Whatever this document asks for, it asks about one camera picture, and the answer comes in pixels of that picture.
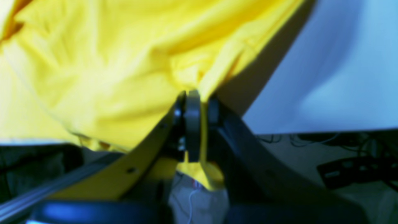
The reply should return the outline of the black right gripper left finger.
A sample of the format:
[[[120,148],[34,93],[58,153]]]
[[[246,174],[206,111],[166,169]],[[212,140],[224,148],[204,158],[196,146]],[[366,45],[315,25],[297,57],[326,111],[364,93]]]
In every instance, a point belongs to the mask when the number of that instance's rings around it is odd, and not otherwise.
[[[29,224],[151,224],[173,222],[168,197],[179,162],[197,162],[201,101],[182,92],[138,146],[99,172],[39,202]]]

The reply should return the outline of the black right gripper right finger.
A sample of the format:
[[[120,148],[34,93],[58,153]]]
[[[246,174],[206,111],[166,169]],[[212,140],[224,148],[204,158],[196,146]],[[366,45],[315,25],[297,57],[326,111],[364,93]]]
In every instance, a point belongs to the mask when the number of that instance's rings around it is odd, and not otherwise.
[[[273,156],[216,97],[207,115],[207,160],[219,166],[230,203],[225,224],[369,223],[362,207]]]

